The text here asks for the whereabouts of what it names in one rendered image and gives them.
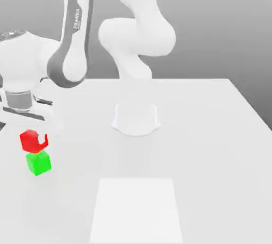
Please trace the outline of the small green cube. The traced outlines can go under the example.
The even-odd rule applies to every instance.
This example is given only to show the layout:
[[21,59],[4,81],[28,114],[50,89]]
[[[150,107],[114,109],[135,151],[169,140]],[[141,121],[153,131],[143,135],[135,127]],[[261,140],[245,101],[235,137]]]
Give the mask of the small green cube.
[[47,172],[52,168],[50,157],[45,150],[42,150],[37,154],[28,153],[25,157],[29,170],[35,176]]

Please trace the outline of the small red cube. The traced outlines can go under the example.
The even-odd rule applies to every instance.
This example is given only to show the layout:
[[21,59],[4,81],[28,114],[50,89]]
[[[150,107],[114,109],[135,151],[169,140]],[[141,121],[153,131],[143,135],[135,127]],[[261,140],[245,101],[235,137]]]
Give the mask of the small red cube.
[[39,143],[39,134],[35,130],[26,130],[25,132],[20,134],[20,141],[22,144],[22,148],[29,153],[38,154],[43,149],[48,146],[48,136],[45,134],[45,141],[40,144]]

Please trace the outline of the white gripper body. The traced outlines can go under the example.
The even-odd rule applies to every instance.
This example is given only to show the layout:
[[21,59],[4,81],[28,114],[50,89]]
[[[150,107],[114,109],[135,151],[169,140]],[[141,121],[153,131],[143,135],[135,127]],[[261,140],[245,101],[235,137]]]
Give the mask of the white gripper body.
[[35,130],[38,134],[59,134],[63,130],[63,122],[52,106],[35,104],[29,111],[0,106],[0,122],[15,127],[21,132]]

